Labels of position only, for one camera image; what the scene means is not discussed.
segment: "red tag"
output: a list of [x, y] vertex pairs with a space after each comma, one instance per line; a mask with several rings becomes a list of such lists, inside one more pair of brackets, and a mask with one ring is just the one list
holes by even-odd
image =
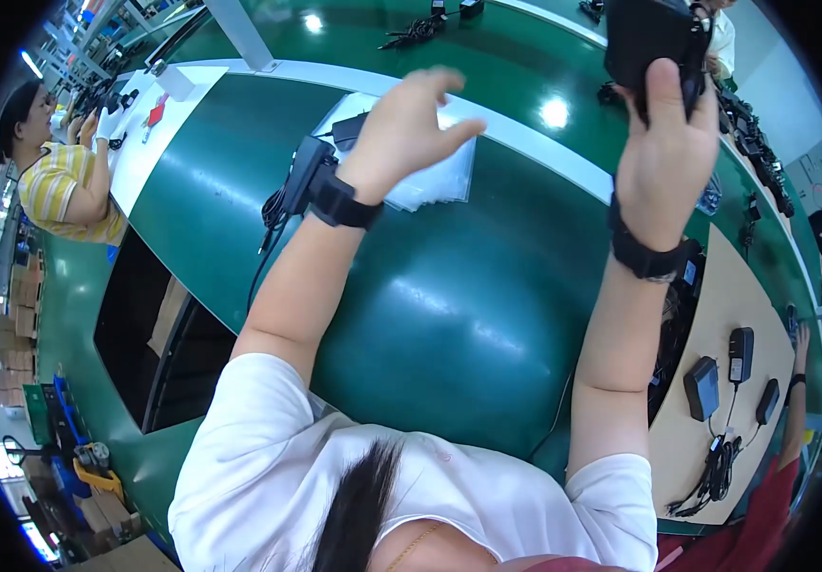
[[165, 108], [164, 103], [160, 103], [157, 107], [150, 110], [150, 119], [147, 120], [147, 126], [153, 127], [156, 125], [161, 119], [163, 119], [163, 110]]

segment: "black wrist strap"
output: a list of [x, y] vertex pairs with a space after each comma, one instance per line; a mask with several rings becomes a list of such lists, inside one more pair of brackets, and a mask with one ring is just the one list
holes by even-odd
[[611, 229], [611, 250], [614, 258], [633, 270], [637, 278], [669, 282], [674, 279], [678, 268], [687, 262], [687, 243], [682, 242], [667, 253], [654, 251], [641, 244], [620, 217], [618, 192], [611, 193], [611, 208], [608, 210], [608, 228]]
[[322, 177], [313, 189], [312, 212], [329, 226], [350, 226], [370, 230], [382, 212], [382, 202], [367, 205], [353, 200], [353, 187], [335, 177], [334, 170]]

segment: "yellow striped shirt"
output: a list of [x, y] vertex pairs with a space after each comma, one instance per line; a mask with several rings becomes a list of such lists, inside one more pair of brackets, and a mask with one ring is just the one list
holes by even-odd
[[64, 222], [74, 188], [90, 184], [96, 154], [81, 144], [45, 143], [43, 147], [51, 153], [30, 166], [17, 183], [20, 204], [29, 220], [52, 235], [119, 246], [128, 221], [111, 196], [102, 221], [95, 224]]

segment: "fluorescent light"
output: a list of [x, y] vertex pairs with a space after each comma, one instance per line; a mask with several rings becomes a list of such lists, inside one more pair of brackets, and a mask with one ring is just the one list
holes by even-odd
[[42, 79], [42, 72], [39, 71], [39, 68], [36, 67], [36, 64], [33, 63], [33, 59], [29, 57], [29, 54], [26, 50], [21, 50], [20, 55], [23, 56], [23, 61], [27, 63], [29, 69], [33, 71], [33, 73], [41, 80]]
[[541, 107], [541, 118], [548, 127], [565, 126], [569, 114], [566, 103], [558, 97], [548, 100]]
[[306, 29], [313, 34], [317, 34], [322, 31], [322, 20], [320, 20], [315, 14], [305, 16], [303, 18], [303, 23], [305, 24]]

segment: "gold necklace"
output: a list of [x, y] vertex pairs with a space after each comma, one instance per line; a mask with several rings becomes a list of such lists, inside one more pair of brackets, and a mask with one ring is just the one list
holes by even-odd
[[[436, 524], [434, 524], [433, 526], [428, 528], [426, 532], [424, 532], [423, 534], [418, 536], [417, 540], [415, 540], [413, 543], [408, 544], [408, 547], [405, 548], [405, 552], [398, 555], [398, 557], [394, 559], [393, 563], [390, 564], [389, 567], [385, 568], [385, 572], [394, 572], [395, 568], [398, 567], [398, 565], [402, 563], [402, 560], [405, 559], [405, 556], [410, 554], [411, 551], [414, 550], [414, 547], [417, 546], [417, 544], [420, 543], [420, 541], [424, 540], [425, 536], [427, 536], [430, 532], [433, 532], [437, 528], [439, 528], [439, 525], [442, 524], [442, 523], [443, 523], [442, 521], [437, 522]], [[481, 546], [481, 548], [483, 548], [484, 552], [486, 552], [487, 555], [490, 556], [490, 559], [493, 560], [493, 564], [496, 564], [497, 563], [496, 557], [489, 550], [487, 550], [487, 547], [486, 546]]]

